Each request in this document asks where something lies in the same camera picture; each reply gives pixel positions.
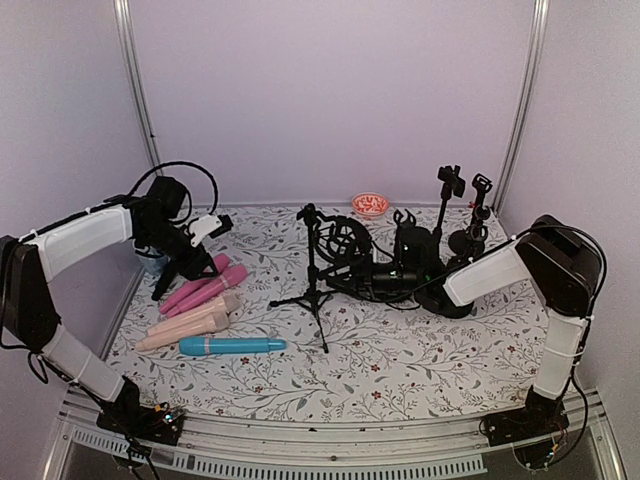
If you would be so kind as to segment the black microphone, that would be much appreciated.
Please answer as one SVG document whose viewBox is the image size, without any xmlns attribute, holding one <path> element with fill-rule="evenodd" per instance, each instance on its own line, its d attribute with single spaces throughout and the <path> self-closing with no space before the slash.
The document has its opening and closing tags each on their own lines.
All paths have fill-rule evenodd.
<svg viewBox="0 0 640 480">
<path fill-rule="evenodd" d="M 167 263 L 152 292 L 151 298 L 154 301 L 160 300 L 161 297 L 167 292 L 176 275 L 176 267 L 171 262 Z"/>
</svg>

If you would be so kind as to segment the aluminium right corner post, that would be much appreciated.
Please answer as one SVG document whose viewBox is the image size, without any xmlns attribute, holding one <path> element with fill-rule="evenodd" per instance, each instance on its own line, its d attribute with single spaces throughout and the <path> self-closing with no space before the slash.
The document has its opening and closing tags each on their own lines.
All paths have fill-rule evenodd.
<svg viewBox="0 0 640 480">
<path fill-rule="evenodd" d="M 509 187 L 516 170 L 519 150 L 524 136 L 530 104 L 533 98 L 535 83 L 543 54 L 549 6 L 549 0 L 536 0 L 534 2 L 529 46 L 526 55 L 521 89 L 507 144 L 505 159 L 500 171 L 498 185 L 492 203 L 492 209 L 497 216 L 500 215 L 506 205 Z"/>
</svg>

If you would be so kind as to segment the aluminium front frame rail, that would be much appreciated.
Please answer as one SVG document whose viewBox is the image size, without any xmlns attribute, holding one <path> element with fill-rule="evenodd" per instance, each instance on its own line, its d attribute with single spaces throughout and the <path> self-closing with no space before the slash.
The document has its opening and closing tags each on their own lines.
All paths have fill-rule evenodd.
<svg viewBox="0 0 640 480">
<path fill-rule="evenodd" d="M 130 451 L 100 429 L 97 407 L 72 391 L 55 419 L 45 479 L 628 479 L 594 389 L 565 398 L 564 432 L 492 444 L 483 419 L 524 403 L 523 389 L 370 385 L 321 394 L 301 384 L 224 399 L 174 393 L 185 409 L 174 446 Z"/>
</svg>

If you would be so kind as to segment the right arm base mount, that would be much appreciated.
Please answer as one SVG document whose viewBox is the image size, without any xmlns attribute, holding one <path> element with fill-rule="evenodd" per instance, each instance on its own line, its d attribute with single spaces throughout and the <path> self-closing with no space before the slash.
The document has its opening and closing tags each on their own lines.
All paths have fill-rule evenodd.
<svg viewBox="0 0 640 480">
<path fill-rule="evenodd" d="M 533 388 L 529 389 L 523 407 L 483 416 L 478 431 L 491 447 L 546 436 L 544 441 L 514 448 L 513 454 L 516 461 L 530 472 L 548 470 L 569 457 L 584 437 L 589 404 L 584 391 L 580 388 L 577 391 L 584 414 L 581 428 L 571 444 L 568 443 L 570 423 L 563 397 L 551 400 L 535 393 Z"/>
</svg>

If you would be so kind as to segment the beige microphone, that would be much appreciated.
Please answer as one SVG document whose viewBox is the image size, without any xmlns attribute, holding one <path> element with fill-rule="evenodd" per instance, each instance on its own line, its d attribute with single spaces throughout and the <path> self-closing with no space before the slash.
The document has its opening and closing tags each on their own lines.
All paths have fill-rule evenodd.
<svg viewBox="0 0 640 480">
<path fill-rule="evenodd" d="M 212 312 L 229 314 L 240 307 L 240 300 L 236 294 L 227 293 L 215 297 L 212 301 L 202 304 L 194 309 L 178 314 L 159 322 L 147 330 L 148 335 L 155 335 L 183 324 L 198 320 Z"/>
<path fill-rule="evenodd" d="M 212 312 L 187 324 L 147 336 L 136 343 L 135 350 L 140 352 L 154 350 L 187 337 L 216 333 L 228 328 L 229 325 L 227 313 Z"/>
</svg>

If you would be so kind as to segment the black stand of blue microphone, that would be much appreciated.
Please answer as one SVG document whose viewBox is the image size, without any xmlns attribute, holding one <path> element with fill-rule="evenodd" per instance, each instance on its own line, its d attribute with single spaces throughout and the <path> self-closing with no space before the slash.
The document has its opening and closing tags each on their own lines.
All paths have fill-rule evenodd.
<svg viewBox="0 0 640 480">
<path fill-rule="evenodd" d="M 432 230 L 434 245 L 439 250 L 442 239 L 442 227 L 448 202 L 452 197 L 461 198 L 464 194 L 466 182 L 460 176 L 461 167 L 459 165 L 441 166 L 438 170 L 437 179 L 442 182 L 440 191 L 440 209 L 435 227 Z"/>
</svg>

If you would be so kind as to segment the black tripod shock mount stand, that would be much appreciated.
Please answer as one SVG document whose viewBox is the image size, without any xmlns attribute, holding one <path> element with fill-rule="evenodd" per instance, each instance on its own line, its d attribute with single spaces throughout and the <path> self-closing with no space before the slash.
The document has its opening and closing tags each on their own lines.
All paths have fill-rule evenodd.
<svg viewBox="0 0 640 480">
<path fill-rule="evenodd" d="M 344 215 L 326 215 L 313 203 L 306 204 L 297 214 L 307 231 L 308 265 L 306 275 L 308 286 L 297 297 L 269 302 L 270 308 L 296 304 L 312 314 L 322 343 L 322 350 L 329 353 L 329 347 L 320 319 L 320 310 L 337 290 L 320 290 L 318 284 L 329 284 L 329 277 L 339 270 L 349 268 L 357 260 L 369 255 L 373 241 L 368 230 L 357 220 Z"/>
</svg>

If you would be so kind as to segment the red patterned white bowl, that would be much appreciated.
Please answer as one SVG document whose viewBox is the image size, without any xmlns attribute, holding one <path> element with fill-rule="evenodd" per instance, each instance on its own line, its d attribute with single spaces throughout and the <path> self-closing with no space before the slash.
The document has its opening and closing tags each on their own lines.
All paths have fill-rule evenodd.
<svg viewBox="0 0 640 480">
<path fill-rule="evenodd" d="M 358 216 L 373 219 L 384 215 L 390 207 L 390 202 L 379 193 L 362 192 L 351 199 L 351 206 Z"/>
</svg>

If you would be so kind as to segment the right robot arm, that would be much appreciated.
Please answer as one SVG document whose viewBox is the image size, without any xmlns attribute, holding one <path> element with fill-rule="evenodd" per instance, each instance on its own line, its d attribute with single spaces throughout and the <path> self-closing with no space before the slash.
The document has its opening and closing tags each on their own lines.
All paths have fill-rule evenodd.
<svg viewBox="0 0 640 480">
<path fill-rule="evenodd" d="M 543 215 L 496 247 L 477 246 L 443 262 L 439 235 L 402 220 L 390 261 L 378 263 L 371 235 L 353 219 L 337 217 L 327 235 L 314 238 L 316 252 L 329 265 L 319 275 L 327 286 L 371 302 L 413 299 L 447 318 L 467 316 L 474 302 L 490 293 L 531 283 L 549 325 L 536 378 L 516 422 L 527 436 L 539 435 L 554 422 L 606 279 L 606 256 L 595 239 Z"/>
</svg>

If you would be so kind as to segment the pink microphone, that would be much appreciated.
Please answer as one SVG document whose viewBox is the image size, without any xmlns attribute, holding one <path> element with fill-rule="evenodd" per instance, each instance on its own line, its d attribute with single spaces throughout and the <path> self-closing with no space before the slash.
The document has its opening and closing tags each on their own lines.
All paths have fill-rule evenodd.
<svg viewBox="0 0 640 480">
<path fill-rule="evenodd" d="M 222 273 L 230 264 L 229 257 L 220 253 L 214 257 L 214 264 L 218 271 Z M 188 297 L 190 294 L 199 290 L 201 287 L 211 282 L 212 278 L 207 277 L 194 281 L 186 281 L 180 288 L 172 293 L 168 299 L 159 307 L 159 312 L 162 315 L 166 315 L 172 308 L 174 308 L 180 301 Z"/>
<path fill-rule="evenodd" d="M 167 318 L 172 318 L 199 307 L 219 294 L 224 293 L 226 290 L 239 285 L 246 279 L 246 277 L 247 270 L 244 266 L 237 265 L 230 267 L 217 278 L 209 281 L 194 293 L 191 293 L 189 296 L 180 300 L 175 306 L 165 313 L 165 316 Z"/>
</svg>

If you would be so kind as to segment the blue microphone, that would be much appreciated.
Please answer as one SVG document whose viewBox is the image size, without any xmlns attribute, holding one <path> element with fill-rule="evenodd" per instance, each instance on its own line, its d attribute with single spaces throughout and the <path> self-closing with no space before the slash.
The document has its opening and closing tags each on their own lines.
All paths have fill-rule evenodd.
<svg viewBox="0 0 640 480">
<path fill-rule="evenodd" d="M 214 338 L 189 337 L 179 341 L 179 351 L 183 355 L 200 357 L 222 354 L 258 354 L 285 350 L 287 342 L 275 338 Z"/>
</svg>

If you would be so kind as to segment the black straight stand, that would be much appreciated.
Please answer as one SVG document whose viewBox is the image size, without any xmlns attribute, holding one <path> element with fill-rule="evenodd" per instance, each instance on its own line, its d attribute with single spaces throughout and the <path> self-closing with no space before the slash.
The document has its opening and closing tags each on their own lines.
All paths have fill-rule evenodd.
<svg viewBox="0 0 640 480">
<path fill-rule="evenodd" d="M 401 232 L 405 229 L 415 227 L 417 220 L 408 209 L 405 209 L 405 213 L 402 213 L 400 209 L 396 209 L 393 213 L 393 221 L 396 225 L 394 246 L 397 246 L 400 243 Z"/>
</svg>

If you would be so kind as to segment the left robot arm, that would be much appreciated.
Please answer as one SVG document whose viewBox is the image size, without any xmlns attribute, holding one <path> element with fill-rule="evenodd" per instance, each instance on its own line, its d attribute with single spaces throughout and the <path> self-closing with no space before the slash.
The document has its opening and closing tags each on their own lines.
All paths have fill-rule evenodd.
<svg viewBox="0 0 640 480">
<path fill-rule="evenodd" d="M 144 256 L 165 259 L 153 290 L 156 299 L 178 277 L 215 278 L 220 269 L 204 240 L 228 232 L 232 222 L 215 209 L 179 220 L 187 197 L 177 179 L 158 176 L 144 195 L 131 190 L 24 236 L 1 240 L 1 328 L 16 339 L 16 348 L 93 397 L 128 434 L 141 433 L 149 423 L 139 388 L 65 327 L 57 309 L 59 281 L 125 243 L 133 243 Z"/>
</svg>

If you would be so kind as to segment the blue ceramic mug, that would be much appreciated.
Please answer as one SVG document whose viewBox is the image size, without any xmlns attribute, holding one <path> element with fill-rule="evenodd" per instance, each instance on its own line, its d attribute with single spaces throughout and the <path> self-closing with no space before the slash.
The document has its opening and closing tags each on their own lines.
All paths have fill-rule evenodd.
<svg viewBox="0 0 640 480">
<path fill-rule="evenodd" d="M 159 276 L 164 269 L 165 260 L 163 257 L 139 256 L 138 259 L 145 271 L 151 275 Z"/>
</svg>

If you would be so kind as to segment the black round stand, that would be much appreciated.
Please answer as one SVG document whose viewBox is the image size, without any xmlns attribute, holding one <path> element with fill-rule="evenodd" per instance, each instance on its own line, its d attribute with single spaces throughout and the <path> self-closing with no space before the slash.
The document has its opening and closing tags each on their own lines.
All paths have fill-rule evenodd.
<svg viewBox="0 0 640 480">
<path fill-rule="evenodd" d="M 474 303 L 456 306 L 448 297 L 426 298 L 422 302 L 422 307 L 435 314 L 448 319 L 461 319 L 471 313 Z"/>
<path fill-rule="evenodd" d="M 477 257 L 484 252 L 488 228 L 485 222 L 491 215 L 491 209 L 484 204 L 486 195 L 491 191 L 492 181 L 481 173 L 475 175 L 472 187 L 476 190 L 472 202 L 472 214 L 469 225 L 452 233 L 448 239 L 450 250 L 463 258 Z"/>
</svg>

